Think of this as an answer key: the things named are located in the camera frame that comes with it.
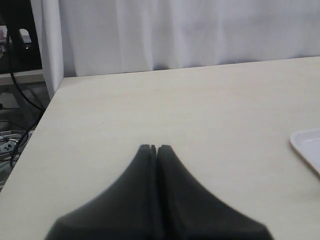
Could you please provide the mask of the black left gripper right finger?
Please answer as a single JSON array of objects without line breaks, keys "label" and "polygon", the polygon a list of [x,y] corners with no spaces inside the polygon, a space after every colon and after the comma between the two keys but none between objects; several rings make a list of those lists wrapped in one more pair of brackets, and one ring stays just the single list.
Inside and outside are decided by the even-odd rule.
[{"label": "black left gripper right finger", "polygon": [[208,191],[173,148],[157,154],[157,183],[167,240],[271,240],[268,228]]}]

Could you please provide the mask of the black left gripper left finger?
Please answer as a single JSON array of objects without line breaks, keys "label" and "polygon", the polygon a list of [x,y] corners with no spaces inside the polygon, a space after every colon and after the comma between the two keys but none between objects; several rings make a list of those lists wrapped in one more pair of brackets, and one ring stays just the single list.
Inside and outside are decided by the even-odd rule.
[{"label": "black left gripper left finger", "polygon": [[122,175],[104,192],[58,218],[48,240],[155,240],[156,149],[141,145]]}]

